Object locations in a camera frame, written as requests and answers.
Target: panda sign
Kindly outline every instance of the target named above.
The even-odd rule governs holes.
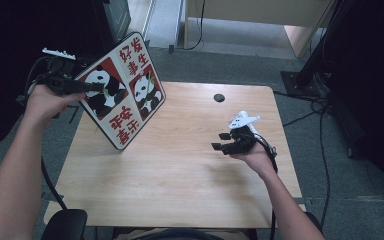
[[[164,89],[142,36],[132,33],[76,77],[103,83],[81,105],[110,142],[124,149],[165,100]]]

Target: gray carpet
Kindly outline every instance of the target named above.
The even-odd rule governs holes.
[[[300,60],[198,53],[151,48],[150,55],[163,81],[265,85],[285,92],[280,71],[299,71]],[[276,95],[283,123],[302,117],[312,110],[307,101]],[[69,123],[74,109],[61,115],[47,130],[44,138],[44,159],[51,179],[56,182],[67,155],[81,110]],[[285,127],[292,159],[307,210],[319,220],[326,199],[326,173],[319,141],[320,115]],[[12,132],[0,143],[0,161],[13,139]],[[334,114],[323,117],[323,143],[331,179],[329,207],[324,224],[328,239],[384,239],[384,174],[371,162],[349,159],[347,144]],[[45,225],[43,214],[47,202],[42,201],[35,239],[40,239]],[[99,239],[110,239],[112,228],[100,227]],[[258,230],[259,239],[268,239],[267,229]],[[94,228],[88,227],[85,239],[94,239]]]

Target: wooden tabletop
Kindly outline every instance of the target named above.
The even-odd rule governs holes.
[[[263,181],[244,162],[214,151],[218,134],[245,110],[273,146],[279,176],[301,191],[269,87],[163,82],[167,98],[124,151],[114,149],[84,113],[56,189],[89,226],[268,228]],[[216,102],[215,94],[224,102]],[[45,222],[60,210],[51,202]]]

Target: person's left arm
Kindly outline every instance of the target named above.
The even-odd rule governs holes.
[[[49,120],[84,94],[54,96],[38,85],[0,165],[0,239],[32,239],[40,211],[42,135]]]

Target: forearm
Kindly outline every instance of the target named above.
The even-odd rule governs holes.
[[[282,239],[324,239],[274,171],[259,175],[266,184]]]
[[[0,239],[31,238],[40,211],[43,127],[23,120],[0,166]]]

